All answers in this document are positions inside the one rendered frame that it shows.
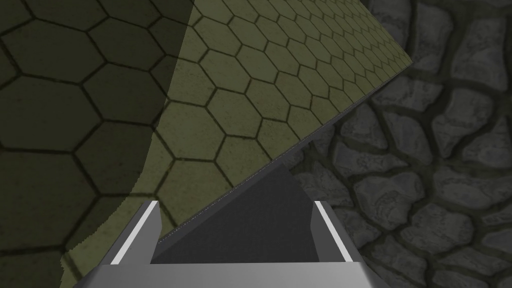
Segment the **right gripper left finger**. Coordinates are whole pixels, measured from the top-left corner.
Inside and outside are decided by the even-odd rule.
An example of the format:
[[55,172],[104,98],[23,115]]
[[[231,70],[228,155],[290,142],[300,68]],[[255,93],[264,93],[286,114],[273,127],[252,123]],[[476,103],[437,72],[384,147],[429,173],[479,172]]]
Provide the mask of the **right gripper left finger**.
[[143,265],[151,262],[162,231],[156,200],[145,201],[105,254],[100,265]]

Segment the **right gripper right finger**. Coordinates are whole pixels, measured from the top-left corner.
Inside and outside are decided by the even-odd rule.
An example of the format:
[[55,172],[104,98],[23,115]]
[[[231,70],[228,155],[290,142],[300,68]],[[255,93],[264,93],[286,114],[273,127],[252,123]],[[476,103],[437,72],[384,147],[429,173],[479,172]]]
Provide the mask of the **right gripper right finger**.
[[344,225],[326,201],[314,201],[311,234],[320,262],[363,262]]

